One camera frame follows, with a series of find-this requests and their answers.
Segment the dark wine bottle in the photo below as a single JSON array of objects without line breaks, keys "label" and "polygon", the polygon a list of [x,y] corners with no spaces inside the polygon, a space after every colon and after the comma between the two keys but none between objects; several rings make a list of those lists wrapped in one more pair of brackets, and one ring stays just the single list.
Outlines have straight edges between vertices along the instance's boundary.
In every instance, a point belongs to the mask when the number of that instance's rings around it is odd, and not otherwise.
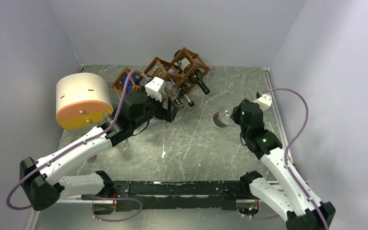
[{"label": "dark wine bottle", "polygon": [[188,80],[192,84],[198,85],[204,94],[209,94],[210,89],[206,86],[206,84],[203,82],[204,74],[201,72],[199,68],[195,68],[193,71],[191,71],[191,68],[194,66],[193,63],[190,61],[188,56],[185,53],[182,53],[181,55],[178,55],[180,50],[177,50],[174,54],[174,56],[178,56],[178,60],[176,63],[180,67],[180,69],[184,72],[184,74],[189,73]]}]

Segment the clear glass bottle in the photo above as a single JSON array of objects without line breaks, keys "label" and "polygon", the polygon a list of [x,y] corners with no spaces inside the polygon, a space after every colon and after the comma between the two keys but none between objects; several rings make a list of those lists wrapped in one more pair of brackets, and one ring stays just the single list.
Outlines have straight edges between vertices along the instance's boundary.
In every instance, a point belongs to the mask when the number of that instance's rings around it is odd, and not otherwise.
[{"label": "clear glass bottle", "polygon": [[113,113],[110,113],[108,111],[103,112],[102,117],[104,120],[107,120],[107,121],[112,121],[114,119]]}]

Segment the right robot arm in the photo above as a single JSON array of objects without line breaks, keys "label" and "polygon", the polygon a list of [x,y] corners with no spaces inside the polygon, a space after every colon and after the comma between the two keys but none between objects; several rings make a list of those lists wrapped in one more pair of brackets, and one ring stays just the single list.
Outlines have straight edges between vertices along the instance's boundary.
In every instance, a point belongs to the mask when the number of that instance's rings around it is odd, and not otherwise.
[{"label": "right robot arm", "polygon": [[304,182],[288,157],[277,136],[265,128],[263,112],[272,104],[264,94],[254,101],[248,99],[233,108],[231,119],[241,128],[244,145],[275,176],[283,189],[273,187],[260,173],[248,172],[241,177],[240,194],[257,197],[273,209],[288,230],[327,230],[336,213],[331,202],[323,202]]}]

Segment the blue square bottle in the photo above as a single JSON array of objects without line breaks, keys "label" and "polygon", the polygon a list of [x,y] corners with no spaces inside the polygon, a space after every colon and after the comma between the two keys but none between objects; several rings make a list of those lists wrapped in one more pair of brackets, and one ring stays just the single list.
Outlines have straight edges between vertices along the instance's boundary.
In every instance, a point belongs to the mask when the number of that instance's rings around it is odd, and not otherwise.
[{"label": "blue square bottle", "polygon": [[[124,87],[124,84],[127,80],[127,75],[128,75],[127,73],[122,74],[122,79],[120,81],[120,83],[122,84],[122,87]],[[140,81],[138,80],[136,75],[133,74],[130,80],[128,81],[128,84],[126,87],[126,94],[129,94],[137,86],[140,86]]]}]

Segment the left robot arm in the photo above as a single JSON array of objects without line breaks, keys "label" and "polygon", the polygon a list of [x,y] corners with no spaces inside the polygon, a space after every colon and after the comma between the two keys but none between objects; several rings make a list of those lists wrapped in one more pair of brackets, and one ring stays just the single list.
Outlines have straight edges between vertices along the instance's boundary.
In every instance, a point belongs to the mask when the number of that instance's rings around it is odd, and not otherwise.
[{"label": "left robot arm", "polygon": [[83,176],[67,174],[90,157],[133,136],[137,128],[153,118],[171,123],[178,111],[178,103],[172,97],[158,101],[143,91],[134,91],[120,99],[110,115],[78,140],[38,160],[22,160],[20,185],[30,207],[41,211],[61,198],[78,195],[111,198],[114,182],[104,171]]}]

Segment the clear round bottle red label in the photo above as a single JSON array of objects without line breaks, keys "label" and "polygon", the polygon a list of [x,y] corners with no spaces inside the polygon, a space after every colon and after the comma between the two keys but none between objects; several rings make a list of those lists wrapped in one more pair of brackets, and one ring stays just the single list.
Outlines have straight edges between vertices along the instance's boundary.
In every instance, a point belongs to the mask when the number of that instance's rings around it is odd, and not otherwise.
[{"label": "clear round bottle red label", "polygon": [[233,106],[227,105],[214,113],[211,118],[212,124],[217,128],[227,128],[235,125],[234,121],[231,118],[233,108]]}]

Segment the green wine bottle tan label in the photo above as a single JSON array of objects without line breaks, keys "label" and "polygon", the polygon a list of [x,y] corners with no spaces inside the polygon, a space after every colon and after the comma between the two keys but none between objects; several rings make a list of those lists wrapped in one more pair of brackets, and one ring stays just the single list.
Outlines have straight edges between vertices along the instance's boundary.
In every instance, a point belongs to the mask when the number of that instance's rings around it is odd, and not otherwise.
[{"label": "green wine bottle tan label", "polygon": [[194,101],[189,96],[189,88],[186,83],[182,83],[179,86],[179,97],[186,100],[187,104],[190,107],[193,107],[195,105]]}]

